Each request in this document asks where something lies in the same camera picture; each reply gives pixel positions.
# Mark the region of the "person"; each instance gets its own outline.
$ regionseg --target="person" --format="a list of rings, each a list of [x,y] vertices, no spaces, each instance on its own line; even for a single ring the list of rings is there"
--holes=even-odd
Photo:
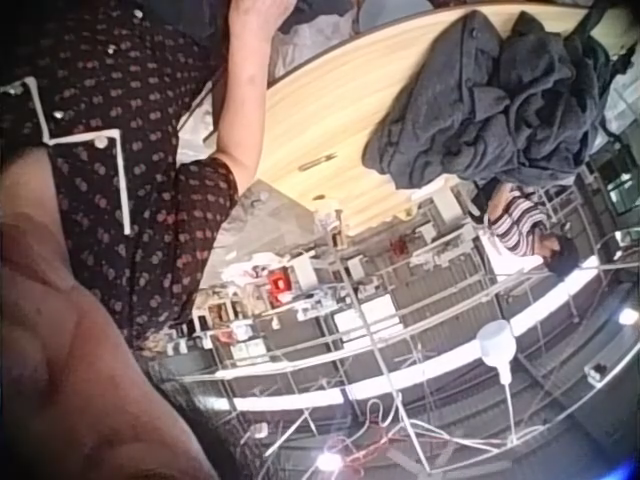
[[[573,272],[580,261],[575,242],[549,230],[547,214],[522,189],[497,178],[483,185],[472,200],[476,224],[486,223],[494,237],[518,257],[538,255],[559,278]]]
[[[0,205],[2,453],[18,478],[253,478],[260,456],[172,406],[132,350],[189,313],[252,182],[271,37],[293,4],[232,0],[217,151],[180,167],[177,126],[215,51],[124,0],[17,39],[0,73]]]

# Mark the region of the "striped shirt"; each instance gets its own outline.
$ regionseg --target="striped shirt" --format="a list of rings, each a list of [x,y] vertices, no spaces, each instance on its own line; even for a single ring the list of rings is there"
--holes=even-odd
[[[489,219],[489,229],[511,253],[528,257],[534,255],[536,228],[546,230],[548,221],[544,211],[514,187],[500,216]]]

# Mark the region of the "dark gray jacket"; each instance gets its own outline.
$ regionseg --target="dark gray jacket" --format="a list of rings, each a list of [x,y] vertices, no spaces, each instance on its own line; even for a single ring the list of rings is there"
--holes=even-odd
[[[374,131],[364,165],[398,189],[443,173],[529,187],[572,178],[611,77],[609,55],[589,36],[603,14],[593,10],[566,39],[524,12],[504,41],[480,12],[456,21]]]

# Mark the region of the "hand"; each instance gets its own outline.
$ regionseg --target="hand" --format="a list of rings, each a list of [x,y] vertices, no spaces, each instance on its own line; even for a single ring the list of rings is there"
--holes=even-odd
[[[296,0],[231,0],[231,35],[254,36],[271,42],[295,4]]]

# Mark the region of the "wooden table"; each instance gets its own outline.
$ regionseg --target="wooden table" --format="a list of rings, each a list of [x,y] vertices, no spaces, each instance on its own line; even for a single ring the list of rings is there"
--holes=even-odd
[[[410,192],[396,191],[389,178],[362,166],[363,147],[433,40],[473,9],[484,12],[503,34],[522,10],[564,34],[585,14],[579,8],[518,2],[436,10],[326,52],[269,90],[259,178],[310,210],[320,195],[337,200],[350,235],[410,207]],[[638,38],[638,30],[630,15],[616,10],[594,36],[617,53]]]

